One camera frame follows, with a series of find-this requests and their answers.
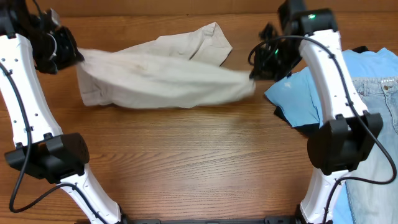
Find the beige cotton shorts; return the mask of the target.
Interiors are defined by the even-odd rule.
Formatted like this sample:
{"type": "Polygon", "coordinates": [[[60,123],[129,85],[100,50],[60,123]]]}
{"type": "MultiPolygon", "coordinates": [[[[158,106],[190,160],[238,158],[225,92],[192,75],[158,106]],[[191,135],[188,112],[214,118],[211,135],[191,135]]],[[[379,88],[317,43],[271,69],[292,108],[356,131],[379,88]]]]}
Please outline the beige cotton shorts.
{"type": "Polygon", "coordinates": [[[193,108],[241,100],[255,91],[249,72],[223,68],[232,51],[213,22],[118,52],[80,49],[76,66],[86,106],[193,108]]]}

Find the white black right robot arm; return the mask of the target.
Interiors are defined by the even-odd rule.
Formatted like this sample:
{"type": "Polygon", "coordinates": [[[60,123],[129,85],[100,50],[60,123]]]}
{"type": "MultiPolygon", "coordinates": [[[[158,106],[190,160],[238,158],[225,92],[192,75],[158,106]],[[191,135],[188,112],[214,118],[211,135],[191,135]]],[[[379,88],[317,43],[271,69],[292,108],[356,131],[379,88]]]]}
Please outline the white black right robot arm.
{"type": "Polygon", "coordinates": [[[341,51],[340,33],[329,9],[309,10],[302,0],[286,0],[278,10],[281,31],[268,24],[249,54],[255,80],[279,81],[305,61],[320,98],[323,123],[307,142],[314,170],[305,198],[292,216],[266,223],[331,223],[346,180],[368,158],[382,129],[355,90],[341,51]]]}

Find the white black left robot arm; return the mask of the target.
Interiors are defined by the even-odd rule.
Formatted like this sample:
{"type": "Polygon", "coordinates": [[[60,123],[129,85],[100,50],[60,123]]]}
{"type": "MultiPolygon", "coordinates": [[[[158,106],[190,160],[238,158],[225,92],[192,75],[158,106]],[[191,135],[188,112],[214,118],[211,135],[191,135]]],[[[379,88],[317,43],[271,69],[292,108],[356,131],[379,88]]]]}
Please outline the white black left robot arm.
{"type": "Polygon", "coordinates": [[[5,158],[21,175],[45,179],[54,190],[64,190],[90,223],[128,223],[92,173],[83,137],[64,134],[56,122],[37,77],[82,60],[72,33],[54,10],[34,15],[25,1],[1,2],[1,93],[14,142],[5,158]]]}

